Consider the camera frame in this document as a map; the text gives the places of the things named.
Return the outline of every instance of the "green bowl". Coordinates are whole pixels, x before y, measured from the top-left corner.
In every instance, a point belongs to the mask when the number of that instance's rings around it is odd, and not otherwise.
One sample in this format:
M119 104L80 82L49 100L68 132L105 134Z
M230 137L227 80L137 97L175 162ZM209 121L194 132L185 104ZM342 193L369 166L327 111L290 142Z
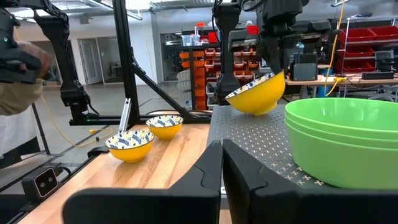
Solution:
M286 127L294 161L320 181L347 189L398 189L398 149L329 141Z
M353 136L347 136L347 135L342 135L342 134L329 133L326 131L306 127L306 126L301 125L295 121L292 121L288 117L285 118L285 122L286 122L286 124L290 125L291 127L295 128L303 133L306 133L306 134L309 134L309 135L312 135L315 137L319 137L319 138L328 139L331 141L353 144L353 145L357 145L357 146L398 149L398 140L361 138L361 137L353 137Z
M398 139L398 104L354 98L312 98L286 105L286 117L313 129L373 139Z

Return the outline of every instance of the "door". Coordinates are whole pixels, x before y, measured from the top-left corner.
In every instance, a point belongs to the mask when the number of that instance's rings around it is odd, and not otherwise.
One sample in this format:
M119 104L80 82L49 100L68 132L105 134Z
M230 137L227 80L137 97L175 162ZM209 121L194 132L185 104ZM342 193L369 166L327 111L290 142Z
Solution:
M95 39L80 40L81 57L87 84L103 82L100 55Z

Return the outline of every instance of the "metal table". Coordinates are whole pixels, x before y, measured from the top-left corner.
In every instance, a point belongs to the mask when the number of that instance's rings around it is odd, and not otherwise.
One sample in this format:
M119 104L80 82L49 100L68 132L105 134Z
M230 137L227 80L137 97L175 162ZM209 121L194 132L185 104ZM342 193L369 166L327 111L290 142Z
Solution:
M243 114L231 106L216 106L207 145L230 139L282 177L305 188L332 187L305 173L293 161L285 129L285 105L263 116Z

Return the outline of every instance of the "workbench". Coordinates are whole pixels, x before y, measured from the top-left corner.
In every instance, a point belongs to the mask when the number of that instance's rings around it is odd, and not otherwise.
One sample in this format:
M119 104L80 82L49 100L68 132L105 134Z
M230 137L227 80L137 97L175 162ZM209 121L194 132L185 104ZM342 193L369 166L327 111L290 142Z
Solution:
M120 161L110 153L100 154L19 223L62 223L61 212L66 199L86 188L167 189L191 168L206 149L209 128L209 124L184 124L172 140L155 138L146 158L135 164ZM133 127L133 130L138 129L147 130L147 127ZM220 223L231 223L228 210L220 212Z
M339 82L337 86L345 86L345 85L351 85L351 86L369 86L369 85L396 85L398 84L398 77L394 77L393 79L386 79L386 80L363 80L362 74L358 73L352 73L352 74L347 74L347 78L349 78L349 81L345 82ZM308 98L308 92L307 92L307 87L312 87L312 97L316 97L317 95L317 88L319 86L324 86L326 85L334 85L335 84L335 77L328 77L328 80L326 82L326 77L323 75L318 75L318 80L315 81L292 81L289 78L286 79L285 81L286 85L294 86L294 85L300 85L301 86L301 91L300 91L300 99L305 99Z

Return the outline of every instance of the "yellow bowl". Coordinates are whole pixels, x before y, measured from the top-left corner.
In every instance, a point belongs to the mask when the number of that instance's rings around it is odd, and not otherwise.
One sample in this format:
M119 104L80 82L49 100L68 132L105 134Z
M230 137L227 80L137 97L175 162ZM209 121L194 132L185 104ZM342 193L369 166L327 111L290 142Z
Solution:
M230 93L225 99L242 113L263 115L276 108L285 91L283 71L265 75Z
M137 162L148 154L154 138L149 131L128 131L110 137L105 146L115 158L124 162Z
M172 139L182 127L183 118L176 115L156 116L147 120L149 131L160 139Z

